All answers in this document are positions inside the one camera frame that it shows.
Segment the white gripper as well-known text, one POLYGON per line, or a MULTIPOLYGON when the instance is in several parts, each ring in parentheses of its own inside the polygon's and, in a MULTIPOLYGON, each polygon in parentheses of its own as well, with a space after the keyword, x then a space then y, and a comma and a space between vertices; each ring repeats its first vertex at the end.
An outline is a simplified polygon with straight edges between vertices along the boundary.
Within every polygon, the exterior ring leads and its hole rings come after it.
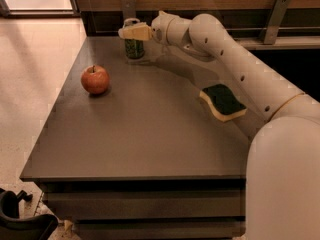
POLYGON ((118 35, 122 39, 132 39, 139 41, 149 41, 153 39, 162 44, 168 45, 167 31, 176 15, 159 11, 158 16, 152 21, 151 28, 137 18, 127 18, 124 20, 123 28, 118 30, 118 35))

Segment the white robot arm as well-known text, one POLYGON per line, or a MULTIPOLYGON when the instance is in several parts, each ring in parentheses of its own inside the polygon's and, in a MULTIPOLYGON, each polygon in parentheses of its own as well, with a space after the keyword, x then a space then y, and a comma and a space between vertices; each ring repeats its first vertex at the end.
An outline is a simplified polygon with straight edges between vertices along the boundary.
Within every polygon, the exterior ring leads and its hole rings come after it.
POLYGON ((246 240, 320 240, 320 103, 236 42, 210 14, 161 12, 119 29, 213 57, 232 75, 259 123, 246 165, 246 240))

